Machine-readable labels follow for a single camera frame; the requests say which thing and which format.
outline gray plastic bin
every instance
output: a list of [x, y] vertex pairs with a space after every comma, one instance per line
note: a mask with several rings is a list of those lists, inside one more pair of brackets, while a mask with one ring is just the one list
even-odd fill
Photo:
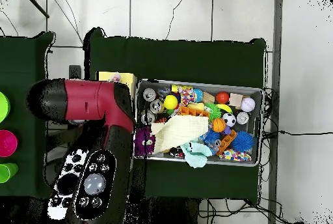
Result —
[[[239, 132], [241, 130], [246, 131], [253, 135], [254, 137], [254, 146], [250, 153], [252, 160], [251, 161], [232, 161], [232, 160], [220, 160], [217, 155], [208, 157], [208, 164], [214, 165], [236, 165], [236, 166], [245, 166], [253, 167], [257, 165], [261, 157], [261, 137], [263, 129], [263, 109], [265, 103], [265, 94], [259, 88], [248, 88], [248, 87], [236, 87], [236, 86], [227, 86], [227, 85], [212, 85], [212, 84], [202, 84], [202, 83], [186, 83], [179, 81], [164, 81], [164, 80], [151, 80], [151, 79], [142, 79], [137, 83], [137, 91], [135, 94], [135, 117], [138, 124], [138, 127], [144, 126], [140, 121], [140, 114], [144, 109], [145, 100], [143, 98], [143, 91], [147, 88], [152, 88], [157, 90], [158, 88], [167, 87], [170, 88], [172, 84], [176, 85], [190, 85], [194, 88], [199, 88], [204, 92], [208, 92], [213, 96], [220, 91], [225, 91], [228, 93], [248, 95], [254, 99], [256, 106], [250, 114], [249, 121], [246, 124], [240, 125], [236, 123], [233, 126], [233, 130]], [[150, 160], [165, 160], [165, 161], [177, 161], [185, 162], [184, 159], [173, 158], [169, 154], [158, 153], [153, 156], [148, 156]]]

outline orange toy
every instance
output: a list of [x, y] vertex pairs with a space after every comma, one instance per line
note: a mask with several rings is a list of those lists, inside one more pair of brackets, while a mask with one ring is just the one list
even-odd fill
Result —
[[226, 122], [221, 118], [215, 118], [212, 124], [215, 132], [223, 132], [226, 129]]
[[230, 135], [227, 135], [224, 137], [221, 141], [221, 146], [219, 147], [219, 151], [216, 153], [216, 155], [222, 154], [226, 148], [230, 145], [230, 143], [236, 138], [237, 133], [235, 130], [232, 130]]
[[185, 106], [181, 106], [178, 112], [179, 115], [192, 115], [192, 116], [201, 116], [201, 117], [209, 117], [209, 112], [204, 110], [198, 110], [193, 108], [188, 108]]

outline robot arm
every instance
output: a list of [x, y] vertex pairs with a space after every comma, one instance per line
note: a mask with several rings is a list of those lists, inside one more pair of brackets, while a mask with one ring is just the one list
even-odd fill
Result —
[[[104, 120], [94, 142], [87, 144], [90, 149], [82, 146], [67, 156], [49, 201], [49, 216], [63, 218], [73, 200], [75, 216], [90, 224], [122, 222], [135, 124], [128, 88], [107, 81], [43, 80], [29, 91], [27, 107], [37, 118], [60, 123]], [[64, 188], [70, 182], [75, 187]]]

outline green table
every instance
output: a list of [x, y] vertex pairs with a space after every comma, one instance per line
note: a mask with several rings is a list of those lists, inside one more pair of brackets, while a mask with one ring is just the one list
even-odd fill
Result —
[[[85, 79], [97, 71], [130, 72], [138, 79], [263, 87], [264, 39], [242, 42], [188, 42], [105, 38], [101, 29], [85, 38]], [[258, 198], [258, 166], [205, 165], [135, 160], [135, 182], [143, 183], [147, 197]]]
[[19, 170], [8, 182], [0, 184], [0, 195], [48, 197], [51, 190], [43, 179], [46, 149], [45, 122], [36, 119], [25, 107], [30, 87], [45, 79], [46, 49], [53, 33], [35, 38], [0, 36], [0, 91], [10, 101], [10, 114], [0, 130], [18, 137], [18, 148], [0, 163], [17, 163]]

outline light blue plush toy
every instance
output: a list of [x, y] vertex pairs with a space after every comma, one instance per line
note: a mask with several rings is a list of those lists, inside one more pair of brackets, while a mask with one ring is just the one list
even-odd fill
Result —
[[207, 163], [207, 157], [212, 156], [209, 147], [193, 141], [180, 147], [184, 153], [185, 161], [194, 168], [203, 167]]

